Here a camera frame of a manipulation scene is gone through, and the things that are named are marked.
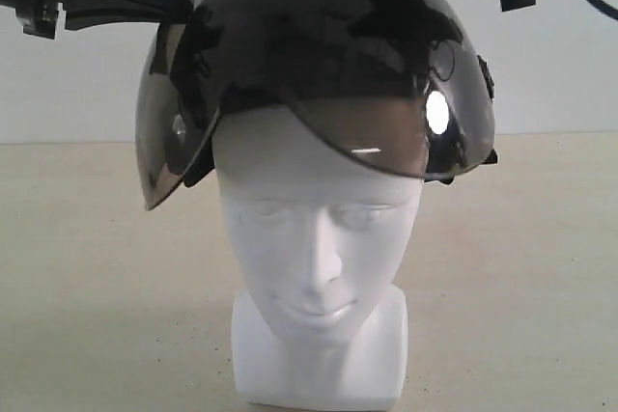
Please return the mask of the black helmet with tinted visor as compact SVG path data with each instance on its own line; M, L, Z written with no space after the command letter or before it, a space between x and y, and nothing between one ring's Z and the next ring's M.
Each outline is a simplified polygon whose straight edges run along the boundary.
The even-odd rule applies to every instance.
M283 106L381 173L450 183L492 165L494 85L447 0L183 0L136 101L146 209L214 168L226 117Z

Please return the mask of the white mannequin head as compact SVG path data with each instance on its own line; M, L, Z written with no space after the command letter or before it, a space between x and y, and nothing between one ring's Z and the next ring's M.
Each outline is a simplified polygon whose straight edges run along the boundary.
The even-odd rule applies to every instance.
M356 165L292 118L230 118L213 136L245 283L232 313L239 394L257 404L386 411L407 369L393 281L423 184Z

